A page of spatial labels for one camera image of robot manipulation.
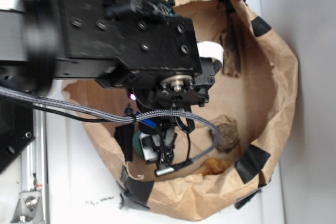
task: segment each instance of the white wall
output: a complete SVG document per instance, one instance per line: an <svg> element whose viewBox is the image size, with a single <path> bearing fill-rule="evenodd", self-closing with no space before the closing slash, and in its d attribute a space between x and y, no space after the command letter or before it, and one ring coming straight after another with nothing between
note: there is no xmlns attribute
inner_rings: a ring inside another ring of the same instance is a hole
<svg viewBox="0 0 336 224"><path fill-rule="evenodd" d="M335 0L261 0L300 63L297 110L280 162L288 224L336 223Z"/></svg>

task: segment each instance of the metal bracket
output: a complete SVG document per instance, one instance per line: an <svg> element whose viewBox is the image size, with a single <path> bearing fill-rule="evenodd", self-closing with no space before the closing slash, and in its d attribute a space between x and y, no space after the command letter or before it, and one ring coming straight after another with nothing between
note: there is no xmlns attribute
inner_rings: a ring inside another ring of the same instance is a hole
<svg viewBox="0 0 336 224"><path fill-rule="evenodd" d="M43 202L40 191L26 191L19 194L11 223L44 224Z"/></svg>

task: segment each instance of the screw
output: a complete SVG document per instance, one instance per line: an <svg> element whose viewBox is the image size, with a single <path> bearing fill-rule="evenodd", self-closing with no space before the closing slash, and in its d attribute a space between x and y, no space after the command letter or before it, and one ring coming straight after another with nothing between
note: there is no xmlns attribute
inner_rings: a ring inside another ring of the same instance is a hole
<svg viewBox="0 0 336 224"><path fill-rule="evenodd" d="M185 55L189 54L189 48L187 45L182 45L181 46L181 52Z"/></svg>
<svg viewBox="0 0 336 224"><path fill-rule="evenodd" d="M138 27L141 29L141 30L147 30L147 24L145 21L139 21L138 22Z"/></svg>
<svg viewBox="0 0 336 224"><path fill-rule="evenodd" d="M20 222L27 222L27 217L24 215L20 216Z"/></svg>
<svg viewBox="0 0 336 224"><path fill-rule="evenodd" d="M96 22L96 25L97 25L98 29L101 30L101 31L105 31L108 28L106 21L104 21L102 19L99 19Z"/></svg>
<svg viewBox="0 0 336 224"><path fill-rule="evenodd" d="M26 138L31 138L31 137L32 137L32 134L31 134L30 131L28 131L28 132L26 133Z"/></svg>
<svg viewBox="0 0 336 224"><path fill-rule="evenodd" d="M83 27L83 21L79 18L73 18L71 24L74 28L81 29Z"/></svg>
<svg viewBox="0 0 336 224"><path fill-rule="evenodd" d="M141 49L145 52L148 52L151 50L151 47L147 43L141 43Z"/></svg>
<svg viewBox="0 0 336 224"><path fill-rule="evenodd" d="M35 205L37 204L37 199L34 197L29 197L26 199L26 207L29 209L32 209L35 207Z"/></svg>
<svg viewBox="0 0 336 224"><path fill-rule="evenodd" d="M185 29L184 29L184 26L183 25L177 25L177 31L179 34L184 34L185 32Z"/></svg>
<svg viewBox="0 0 336 224"><path fill-rule="evenodd" d="M175 92L180 92L182 90L181 86L180 85L176 85L174 86L174 91Z"/></svg>

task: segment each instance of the black electrical tape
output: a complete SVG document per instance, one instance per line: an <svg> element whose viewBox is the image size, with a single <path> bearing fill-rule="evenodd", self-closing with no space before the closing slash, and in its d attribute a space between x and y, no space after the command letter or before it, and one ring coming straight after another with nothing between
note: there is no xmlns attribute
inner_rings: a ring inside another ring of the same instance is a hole
<svg viewBox="0 0 336 224"><path fill-rule="evenodd" d="M268 152L254 145L249 146L243 156L235 162L236 170L244 184L260 173L270 156Z"/></svg>

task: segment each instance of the brown paper bag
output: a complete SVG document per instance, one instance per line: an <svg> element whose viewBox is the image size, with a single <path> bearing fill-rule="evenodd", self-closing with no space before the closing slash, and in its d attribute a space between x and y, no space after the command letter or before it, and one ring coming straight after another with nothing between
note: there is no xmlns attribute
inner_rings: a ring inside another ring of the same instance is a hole
<svg viewBox="0 0 336 224"><path fill-rule="evenodd" d="M292 126L298 63L285 42L244 0L175 1L175 11L193 20L198 41L211 40L225 48L225 67L209 91L210 103L195 106L193 113L217 123L235 120L240 143L229 153L213 150L185 169L156 178L155 165L136 155L134 162L125 162L113 138L116 124L84 126L133 200L153 212L201 220L269 183ZM64 95L73 103L118 115L130 103L125 90L103 89L94 81L65 82ZM184 134L178 135L175 163L183 161L187 152ZM212 143L209 130L198 124L191 139L191 157ZM210 157L226 158L234 165L220 175L189 175Z"/></svg>

